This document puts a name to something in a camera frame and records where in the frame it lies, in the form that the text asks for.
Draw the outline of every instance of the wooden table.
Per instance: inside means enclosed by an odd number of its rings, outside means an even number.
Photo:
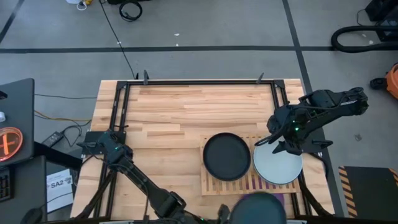
[[[298,98],[303,96],[300,80],[284,81],[288,100],[298,103]],[[108,129],[116,83],[116,80],[101,82],[92,131]],[[201,195],[201,136],[221,132],[269,135],[266,124],[273,110],[269,85],[133,86],[127,108],[126,144],[133,148],[135,165],[159,187],[178,193],[187,202],[188,211],[216,218],[221,203],[233,208],[241,195]],[[307,187],[324,208],[333,213],[322,162],[306,154],[303,159]],[[72,217],[83,210],[96,192],[101,166],[101,161],[91,159],[81,168]],[[304,214],[301,194],[297,196],[300,212]],[[101,215],[105,214],[107,198],[108,191],[104,193]],[[289,194],[284,195],[284,200],[287,216],[292,218]],[[141,220],[145,201],[145,195],[123,174],[118,174],[112,220]],[[156,219],[150,207],[148,211],[151,219]]]

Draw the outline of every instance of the black metal frame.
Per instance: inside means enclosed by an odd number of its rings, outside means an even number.
[[[116,85],[116,92],[115,92],[114,101],[113,101],[111,122],[109,124],[109,128],[111,130],[114,130],[114,128],[119,128],[118,132],[121,134],[126,134],[126,132],[124,131],[124,128],[126,127],[125,122],[126,122],[126,111],[127,111],[127,106],[128,106],[129,92],[130,92],[130,87],[132,87],[134,85],[140,85],[140,86],[141,85],[270,85],[272,99],[274,101],[275,108],[279,107],[279,101],[278,101],[276,87],[280,88],[283,104],[288,103],[286,89],[285,89],[285,83],[283,80],[255,80],[255,79],[250,79],[250,80],[147,80],[147,79],[145,79],[145,80],[134,80],[134,81],[118,81],[118,83]],[[121,90],[123,88],[126,91],[124,92],[121,119],[120,119],[119,126],[116,126],[115,122],[116,122],[116,115],[118,113],[119,98],[120,98]],[[99,177],[99,186],[104,182],[104,178],[106,176],[106,170],[107,170],[107,166],[106,166],[106,164],[103,164],[102,169],[101,169],[101,175]],[[112,214],[114,191],[115,191],[115,186],[116,186],[116,178],[117,177],[115,176],[115,178],[112,179],[110,187],[109,187],[109,195],[108,195],[108,201],[106,204],[105,217],[111,217],[111,214]],[[303,172],[300,173],[299,178],[302,179],[303,182],[305,183]],[[295,215],[295,217],[297,217],[300,215],[300,209],[299,209],[299,203],[297,201],[297,195],[296,195],[296,193],[291,193],[290,196],[292,199],[294,215]],[[302,197],[303,197],[304,206],[305,206],[305,214],[312,215],[311,206],[310,206],[309,202],[305,199],[304,195]],[[98,203],[94,209],[93,217],[95,217],[95,218],[99,217],[100,210],[101,210],[101,204],[102,204],[102,198],[98,201]]]

